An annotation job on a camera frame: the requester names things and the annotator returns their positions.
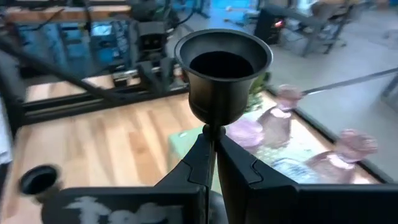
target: black cup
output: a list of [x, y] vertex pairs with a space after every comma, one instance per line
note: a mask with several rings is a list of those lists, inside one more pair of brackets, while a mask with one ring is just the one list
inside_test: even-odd
[[227, 125], [242, 116], [250, 86], [272, 62], [265, 42], [228, 29], [188, 34], [179, 40], [174, 53], [188, 74], [191, 110], [210, 126]]
[[34, 197], [39, 203], [44, 203], [61, 189], [58, 168], [53, 165], [37, 166], [27, 171], [19, 180], [20, 193]]

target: black circular hole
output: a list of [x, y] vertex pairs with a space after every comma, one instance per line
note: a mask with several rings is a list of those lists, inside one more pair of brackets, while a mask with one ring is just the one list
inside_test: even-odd
[[207, 52], [195, 57], [190, 68], [215, 78], [242, 78], [254, 73], [250, 62], [229, 52]]
[[36, 195], [51, 188], [58, 179], [56, 168], [40, 166], [31, 169], [22, 176], [20, 190], [26, 195]]

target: wooden table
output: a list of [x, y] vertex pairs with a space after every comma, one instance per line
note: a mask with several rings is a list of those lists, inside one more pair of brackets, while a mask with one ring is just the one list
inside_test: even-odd
[[[50, 19], [59, 10], [61, 13], [53, 18], [54, 22], [84, 21], [86, 19], [82, 7], [50, 7], [40, 11], [31, 11], [19, 7], [10, 7], [6, 11], [7, 20], [10, 22], [45, 22]], [[90, 15], [94, 21], [100, 21], [109, 18], [110, 12], [128, 14], [130, 6], [92, 6]]]
[[[91, 78], [91, 82], [112, 85], [108, 76]], [[68, 94], [71, 89], [66, 83], [44, 84], [30, 90], [28, 99]], [[315, 139], [325, 149], [332, 147], [299, 118], [294, 124], [307, 130], [306, 138]], [[24, 126], [16, 137], [1, 223], [40, 223], [40, 206], [21, 197], [16, 187], [18, 179], [35, 166], [61, 167], [65, 187], [151, 186], [172, 168], [166, 161], [169, 136], [201, 125], [184, 94]], [[376, 182], [361, 169], [358, 175]]]

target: black cup holder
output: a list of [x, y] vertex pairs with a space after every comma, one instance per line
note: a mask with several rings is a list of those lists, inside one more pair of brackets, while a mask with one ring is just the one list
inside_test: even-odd
[[216, 78], [242, 78], [250, 76], [254, 70], [244, 57], [229, 52], [207, 52], [195, 57], [190, 68]]
[[58, 169], [52, 165], [37, 166], [26, 172], [19, 181], [19, 192], [22, 195], [34, 196], [43, 203], [54, 193], [60, 191]]

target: purple glass vase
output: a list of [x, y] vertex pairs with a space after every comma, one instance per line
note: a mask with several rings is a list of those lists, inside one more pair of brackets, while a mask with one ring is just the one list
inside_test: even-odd
[[251, 154], [257, 152], [264, 138], [262, 135], [262, 126], [245, 117], [241, 117], [228, 125], [226, 127], [226, 135]]
[[355, 163], [375, 152], [377, 144], [373, 137], [346, 129], [341, 132], [333, 151], [313, 156], [306, 165], [319, 174], [323, 183], [350, 184], [355, 174]]
[[302, 98], [302, 92], [291, 85], [281, 85], [277, 93], [277, 105], [262, 114], [257, 122], [262, 126], [264, 145], [270, 148], [284, 147], [289, 143], [292, 110]]

